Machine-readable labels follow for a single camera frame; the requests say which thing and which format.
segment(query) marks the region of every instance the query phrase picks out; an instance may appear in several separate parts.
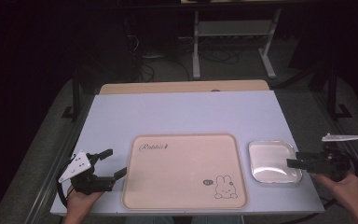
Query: gray carpet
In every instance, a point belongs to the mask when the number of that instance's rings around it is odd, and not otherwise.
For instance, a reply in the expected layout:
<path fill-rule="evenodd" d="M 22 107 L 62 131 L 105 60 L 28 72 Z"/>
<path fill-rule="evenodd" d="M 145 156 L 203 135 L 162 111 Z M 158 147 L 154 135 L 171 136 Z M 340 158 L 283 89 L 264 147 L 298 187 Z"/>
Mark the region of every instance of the gray carpet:
<path fill-rule="evenodd" d="M 269 57 L 277 74 L 277 78 L 267 78 L 258 52 L 262 40 L 244 44 L 228 53 L 237 53 L 238 61 L 233 64 L 210 62 L 200 59 L 201 80 L 225 79 L 265 79 L 270 86 L 279 84 L 295 75 L 297 70 L 287 68 L 296 47 L 295 40 L 275 40 L 270 48 Z M 221 49 L 209 49 L 216 57 L 223 57 Z M 154 81 L 187 81 L 186 71 L 191 76 L 191 53 L 185 53 L 178 61 L 159 60 L 147 65 L 154 68 Z M 327 133 L 358 134 L 358 101 L 351 87 L 338 81 L 337 102 L 344 104 L 353 118 L 332 121 L 325 110 L 326 90 L 311 92 L 307 85 L 311 76 L 306 77 L 286 88 L 276 90 L 277 98 L 282 107 L 296 144 L 300 151 L 321 151 L 321 138 Z M 92 96 L 83 94 L 82 111 L 87 110 Z M 84 120 L 71 122 L 62 119 L 64 109 L 72 104 L 71 83 L 68 82 L 57 95 L 54 104 L 48 112 L 36 138 L 24 158 L 21 168 L 4 200 L 0 204 L 0 223 L 59 223 L 60 217 L 49 213 L 52 200 L 55 197 L 54 184 L 47 183 L 48 177 L 54 175 L 53 163 L 60 161 L 57 155 L 69 151 L 81 130 Z M 358 141 L 351 147 L 358 153 Z M 315 184 L 321 196 L 330 199 L 325 189 Z M 247 216 L 245 223 L 281 223 L 287 220 L 303 217 L 301 215 L 270 215 Z M 84 223 L 123 223 L 124 217 L 88 217 Z M 305 223 L 348 223 L 345 211 L 337 205 Z"/>

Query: transparent lid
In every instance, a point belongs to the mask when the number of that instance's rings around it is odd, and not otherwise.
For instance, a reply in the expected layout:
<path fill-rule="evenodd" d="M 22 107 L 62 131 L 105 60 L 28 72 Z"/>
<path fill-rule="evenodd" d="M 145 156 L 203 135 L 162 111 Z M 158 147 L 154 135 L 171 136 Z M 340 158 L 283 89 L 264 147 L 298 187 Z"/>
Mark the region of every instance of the transparent lid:
<path fill-rule="evenodd" d="M 255 141 L 249 144 L 252 175 L 262 183 L 296 183 L 301 170 L 287 167 L 286 159 L 296 159 L 292 146 L 281 141 Z"/>

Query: pink plastic tray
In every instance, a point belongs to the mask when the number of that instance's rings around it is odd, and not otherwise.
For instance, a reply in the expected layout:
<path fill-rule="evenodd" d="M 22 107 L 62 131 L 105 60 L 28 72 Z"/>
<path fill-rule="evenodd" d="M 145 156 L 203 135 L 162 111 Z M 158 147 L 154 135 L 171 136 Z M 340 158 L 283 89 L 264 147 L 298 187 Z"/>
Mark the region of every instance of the pink plastic tray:
<path fill-rule="evenodd" d="M 136 137 L 122 198 L 130 210 L 243 208 L 248 197 L 234 136 Z"/>

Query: human hand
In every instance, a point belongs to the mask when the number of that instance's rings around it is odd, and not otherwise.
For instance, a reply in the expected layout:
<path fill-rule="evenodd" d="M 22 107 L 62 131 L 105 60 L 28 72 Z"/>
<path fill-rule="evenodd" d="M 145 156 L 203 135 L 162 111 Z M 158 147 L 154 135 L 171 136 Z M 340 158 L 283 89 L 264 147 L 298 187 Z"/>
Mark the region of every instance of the human hand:
<path fill-rule="evenodd" d="M 65 224 L 79 224 L 90 212 L 92 206 L 103 195 L 103 192 L 94 192 L 86 195 L 77 192 L 73 186 L 68 189 L 68 204 Z"/>
<path fill-rule="evenodd" d="M 330 190 L 332 195 L 349 212 L 351 223 L 358 223 L 358 177 L 352 172 L 335 182 L 326 175 L 310 174 L 316 181 Z"/>

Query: floor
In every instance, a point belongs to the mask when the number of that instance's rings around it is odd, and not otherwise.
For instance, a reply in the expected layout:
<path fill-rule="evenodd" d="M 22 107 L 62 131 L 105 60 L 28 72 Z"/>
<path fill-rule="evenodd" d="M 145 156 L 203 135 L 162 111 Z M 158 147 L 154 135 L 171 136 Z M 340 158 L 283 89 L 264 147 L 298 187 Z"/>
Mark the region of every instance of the floor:
<path fill-rule="evenodd" d="M 191 81 L 191 51 L 186 46 L 191 39 L 184 38 L 183 53 L 168 59 L 161 52 L 149 50 L 143 60 L 143 80 Z M 265 79 L 272 88 L 300 71 L 288 68 L 295 39 L 274 40 L 269 57 L 277 77 L 267 77 L 257 49 L 264 39 L 232 38 L 206 39 L 200 58 L 201 80 Z M 332 120 L 326 112 L 326 88 L 310 91 L 308 85 L 312 75 L 295 84 L 274 90 L 282 107 L 300 151 L 321 151 L 321 137 L 327 133 L 358 134 L 358 101 L 351 86 L 338 80 L 337 105 L 345 105 L 352 118 Z M 76 137 L 90 108 L 93 96 L 81 93 L 81 113 L 77 121 L 63 119 L 62 113 L 72 105 L 72 82 L 68 82 L 56 96 L 45 120 L 31 144 L 4 200 L 0 204 L 0 223 L 60 223 L 62 219 L 49 212 L 56 194 L 54 177 L 56 166 L 69 156 Z M 358 154 L 358 141 L 344 145 Z M 322 200 L 330 199 L 329 193 L 315 183 Z M 246 216 L 244 223 L 283 223 L 304 215 Z M 176 223 L 188 223 L 189 217 L 177 217 Z M 88 217 L 84 223 L 124 223 L 124 217 Z M 349 223 L 345 211 L 333 205 L 324 213 L 304 223 Z"/>

